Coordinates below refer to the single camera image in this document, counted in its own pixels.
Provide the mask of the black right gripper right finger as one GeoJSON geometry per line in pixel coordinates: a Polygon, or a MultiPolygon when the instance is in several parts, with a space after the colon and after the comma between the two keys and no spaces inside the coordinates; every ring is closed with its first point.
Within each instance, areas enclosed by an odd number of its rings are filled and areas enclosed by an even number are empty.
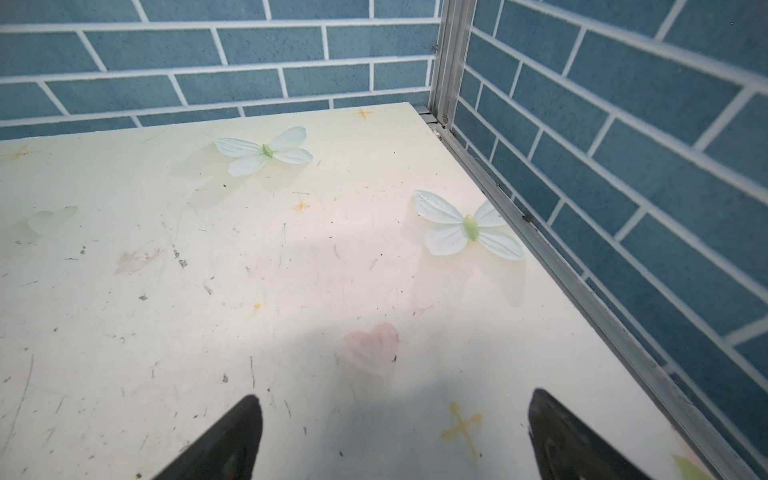
{"type": "Polygon", "coordinates": [[[649,479],[542,388],[533,392],[528,421],[529,437],[543,479],[649,479]]]}

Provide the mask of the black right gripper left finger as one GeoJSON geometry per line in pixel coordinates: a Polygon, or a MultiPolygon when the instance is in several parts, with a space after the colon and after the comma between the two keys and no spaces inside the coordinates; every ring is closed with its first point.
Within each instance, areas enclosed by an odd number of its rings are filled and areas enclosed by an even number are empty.
{"type": "Polygon", "coordinates": [[[263,412],[246,395],[155,476],[157,480],[252,478],[263,433],[263,412]]]}

